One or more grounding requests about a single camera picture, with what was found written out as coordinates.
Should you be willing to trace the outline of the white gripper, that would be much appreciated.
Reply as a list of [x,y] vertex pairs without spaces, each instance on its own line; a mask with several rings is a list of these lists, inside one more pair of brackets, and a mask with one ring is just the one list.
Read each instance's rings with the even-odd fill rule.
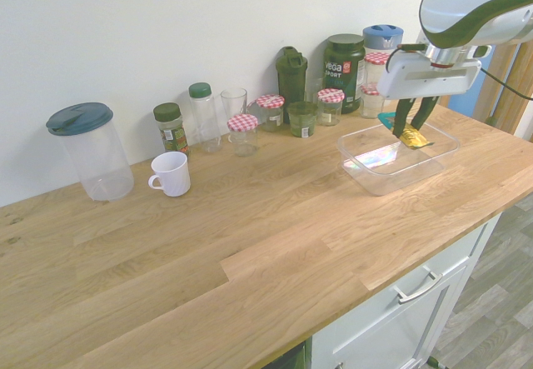
[[420,130],[439,96],[466,92],[480,70],[481,61],[474,57],[472,47],[428,47],[419,52],[395,53],[377,83],[377,91],[383,97],[399,100],[393,134],[397,138],[402,135],[415,98],[423,97],[411,126]]

